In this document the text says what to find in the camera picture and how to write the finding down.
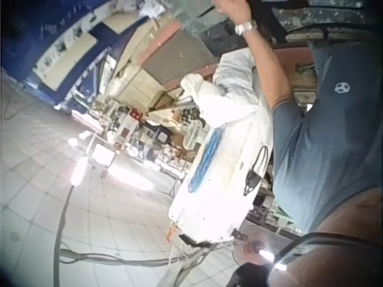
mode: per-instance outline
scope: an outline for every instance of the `hose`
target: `hose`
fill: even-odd
[[[201,161],[194,173],[193,177],[189,181],[189,193],[195,193],[199,189],[206,172],[208,171],[211,161],[214,157],[215,151],[223,137],[224,126],[217,128],[211,135],[210,141],[203,151]]]

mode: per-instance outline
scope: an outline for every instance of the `cloth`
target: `cloth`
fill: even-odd
[[[297,228],[312,232],[338,206],[382,187],[381,52],[362,43],[311,44],[318,96],[273,110],[273,190]]]
[[[213,83],[199,74],[188,74],[180,85],[192,96],[206,123],[220,127],[257,112],[261,93],[253,89],[253,66],[249,48],[236,50],[222,55]]]

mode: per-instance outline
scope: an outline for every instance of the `wire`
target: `wire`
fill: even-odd
[[[178,261],[185,260],[194,256],[196,252],[188,255],[182,255],[178,257],[173,257],[170,259],[170,263],[175,263]],[[79,261],[87,261],[92,263],[98,263],[103,265],[131,265],[131,266],[141,266],[141,267],[160,267],[169,264],[169,258],[164,259],[152,259],[152,260],[124,260],[119,257],[115,257],[108,254],[98,254],[98,253],[77,253],[69,249],[60,249],[60,255],[65,258],[73,259],[72,261],[63,261],[64,264],[73,264]]]
[[[60,244],[61,244],[62,232],[65,227],[65,214],[66,214],[66,210],[68,209],[69,200],[71,199],[73,190],[74,190],[74,186],[72,185],[69,189],[64,207],[61,211],[59,228],[57,229],[56,241],[54,243],[54,251],[53,251],[53,286],[54,287],[60,287]]]
[[[266,145],[263,145],[258,152],[257,158],[253,165],[251,166],[251,169],[248,171],[246,175],[246,180],[245,180],[245,188],[244,188],[244,196],[247,196],[249,193],[253,192],[256,187],[258,186],[259,182],[262,180],[262,177],[254,171],[256,165],[258,164],[260,154],[264,150],[262,160],[260,162],[260,167],[259,169],[261,170],[262,164],[265,165],[264,170],[267,169],[268,167],[268,158],[269,158],[269,149],[267,148]]]
[[[174,287],[177,287],[177,283],[178,283],[178,281],[179,281],[181,275],[182,275],[184,272],[189,271],[189,270],[191,270],[191,269],[193,269],[193,268],[196,268],[198,265],[200,265],[200,264],[206,259],[206,257],[210,254],[210,252],[213,251],[213,250],[214,250],[214,248],[213,248],[213,249],[210,249],[209,251],[207,251],[204,255],[202,255],[202,258],[201,258],[197,263],[193,264],[192,266],[188,266],[188,267],[186,267],[186,268],[182,268],[182,269],[178,272],[177,277],[176,277],[175,280],[174,280]]]
[[[208,142],[208,144],[205,147],[205,150],[203,151],[202,159],[196,169],[196,172],[190,179],[188,189],[189,193],[195,193],[200,187],[203,178],[205,177],[205,174],[210,167],[215,151],[220,145],[223,133],[224,126],[217,128],[211,135],[210,141]]]

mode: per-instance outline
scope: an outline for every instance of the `ceiling panel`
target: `ceiling panel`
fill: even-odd
[[[191,36],[186,30],[180,30],[145,61],[142,67],[159,83],[164,84],[217,62],[201,40]]]

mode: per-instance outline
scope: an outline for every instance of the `man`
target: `man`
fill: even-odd
[[[343,234],[381,245],[381,55],[362,43],[310,43],[318,96],[306,117],[277,56],[251,23],[246,0],[213,0],[245,38],[273,113],[273,190],[304,233]],[[340,249],[293,261],[270,286],[372,286],[368,262]]]

